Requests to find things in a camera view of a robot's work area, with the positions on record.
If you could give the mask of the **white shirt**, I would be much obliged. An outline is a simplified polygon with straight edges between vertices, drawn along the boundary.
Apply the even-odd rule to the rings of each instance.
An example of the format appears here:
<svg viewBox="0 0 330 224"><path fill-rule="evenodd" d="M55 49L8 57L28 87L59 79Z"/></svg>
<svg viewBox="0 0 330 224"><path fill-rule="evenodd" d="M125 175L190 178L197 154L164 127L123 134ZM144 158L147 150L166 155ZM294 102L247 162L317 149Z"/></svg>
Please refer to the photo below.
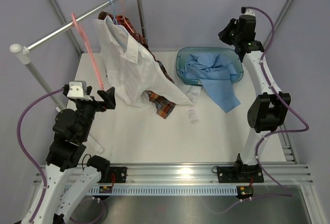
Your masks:
<svg viewBox="0 0 330 224"><path fill-rule="evenodd" d="M175 85L165 76L153 55L124 26L116 25L110 17L95 19L93 24L108 82L127 104L148 105L149 91L178 105L196 103L201 87Z"/></svg>

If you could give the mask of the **light blue shirt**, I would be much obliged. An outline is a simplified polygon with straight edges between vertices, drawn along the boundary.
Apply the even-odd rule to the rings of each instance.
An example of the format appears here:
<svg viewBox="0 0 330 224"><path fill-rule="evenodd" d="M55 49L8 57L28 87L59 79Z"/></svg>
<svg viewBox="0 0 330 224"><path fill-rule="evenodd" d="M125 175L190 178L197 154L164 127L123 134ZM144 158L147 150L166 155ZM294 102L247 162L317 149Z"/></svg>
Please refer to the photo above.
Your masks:
<svg viewBox="0 0 330 224"><path fill-rule="evenodd" d="M233 63L224 55L190 54L181 73L185 78L199 80L208 96L225 113L240 105L232 86L239 74Z"/></svg>

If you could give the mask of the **pink plastic hanger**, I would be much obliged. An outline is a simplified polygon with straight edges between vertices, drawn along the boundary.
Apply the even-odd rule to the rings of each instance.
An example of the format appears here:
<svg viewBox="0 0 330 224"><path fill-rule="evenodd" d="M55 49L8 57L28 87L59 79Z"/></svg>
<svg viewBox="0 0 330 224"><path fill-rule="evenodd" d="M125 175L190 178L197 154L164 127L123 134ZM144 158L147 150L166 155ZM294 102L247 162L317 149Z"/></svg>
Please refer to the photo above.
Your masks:
<svg viewBox="0 0 330 224"><path fill-rule="evenodd" d="M102 77L101 77L100 69L99 69L98 64L95 60L94 53L92 51L92 47L91 47L89 39L87 37L87 34L86 34L83 26L79 25L79 23L77 22L77 19L76 19L76 16L75 16L74 13L71 13L71 18L72 18L72 21L73 21L73 24L74 24L75 28L77 29L79 35L81 36L81 38L82 38L82 40L85 44L85 47L86 47L87 53L89 55L90 61L92 63L96 78L98 80L100 90L103 91L104 90L104 83L103 83L103 80L102 80Z"/></svg>

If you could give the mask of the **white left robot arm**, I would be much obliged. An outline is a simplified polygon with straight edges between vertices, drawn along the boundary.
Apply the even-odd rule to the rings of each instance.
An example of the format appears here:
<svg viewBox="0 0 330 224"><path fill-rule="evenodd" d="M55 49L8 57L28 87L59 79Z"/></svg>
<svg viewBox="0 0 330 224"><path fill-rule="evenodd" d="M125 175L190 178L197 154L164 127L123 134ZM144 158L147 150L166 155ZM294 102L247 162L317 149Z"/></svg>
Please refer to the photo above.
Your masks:
<svg viewBox="0 0 330 224"><path fill-rule="evenodd" d="M32 164L39 171L42 182L25 217L20 223L67 223L92 186L106 182L111 175L110 161L92 156L78 180L67 192L64 188L84 153L88 135L97 112L113 110L116 107L115 88L98 90L101 100L90 95L91 86L84 81L73 81L64 87L43 95L31 103L21 114L16 135L18 143ZM25 114L38 102L57 93L73 101L76 110L60 111L53 126L54 140L46 157L46 167L40 165L27 152L21 139L21 124Z"/></svg>

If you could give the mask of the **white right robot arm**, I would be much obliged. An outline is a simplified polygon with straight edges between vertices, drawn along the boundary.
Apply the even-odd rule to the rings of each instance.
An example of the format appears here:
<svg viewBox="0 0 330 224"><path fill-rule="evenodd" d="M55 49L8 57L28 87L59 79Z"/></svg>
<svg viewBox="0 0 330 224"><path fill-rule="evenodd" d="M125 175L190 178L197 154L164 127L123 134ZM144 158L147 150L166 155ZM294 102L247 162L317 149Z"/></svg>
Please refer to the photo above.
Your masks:
<svg viewBox="0 0 330 224"><path fill-rule="evenodd" d="M291 96L275 83L265 59L265 49L255 39L256 17L248 9L238 19L231 19L219 39L235 47L235 53L247 69L256 98L247 112L250 127L246 144L231 167L217 167L220 183L262 183L260 155L268 136L284 123Z"/></svg>

